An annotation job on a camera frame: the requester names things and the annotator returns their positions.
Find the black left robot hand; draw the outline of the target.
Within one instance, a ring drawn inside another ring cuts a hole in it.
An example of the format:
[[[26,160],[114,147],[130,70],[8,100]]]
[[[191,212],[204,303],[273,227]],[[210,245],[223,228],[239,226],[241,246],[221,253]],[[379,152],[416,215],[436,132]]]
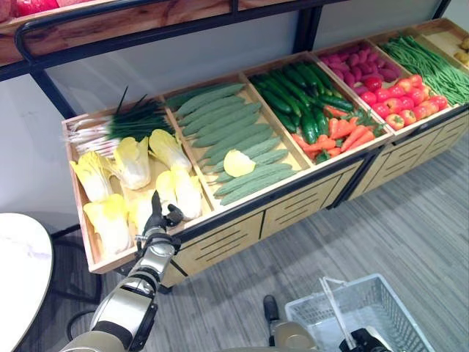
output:
[[[150,236],[156,230],[162,230],[163,234],[166,234],[167,227],[175,227],[180,224],[183,220],[182,211],[175,205],[169,204],[167,215],[162,213],[162,205],[160,202],[159,193],[155,191],[151,199],[152,213],[148,218],[142,235],[144,237]]]

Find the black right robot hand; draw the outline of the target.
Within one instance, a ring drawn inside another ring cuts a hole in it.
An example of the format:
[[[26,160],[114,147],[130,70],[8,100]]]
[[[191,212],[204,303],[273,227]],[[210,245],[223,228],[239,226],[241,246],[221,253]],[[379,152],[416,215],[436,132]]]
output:
[[[384,352],[391,351],[391,346],[372,326],[355,330],[351,333],[355,341],[355,347],[350,349],[346,340],[339,345],[340,351],[365,351],[365,352]]]

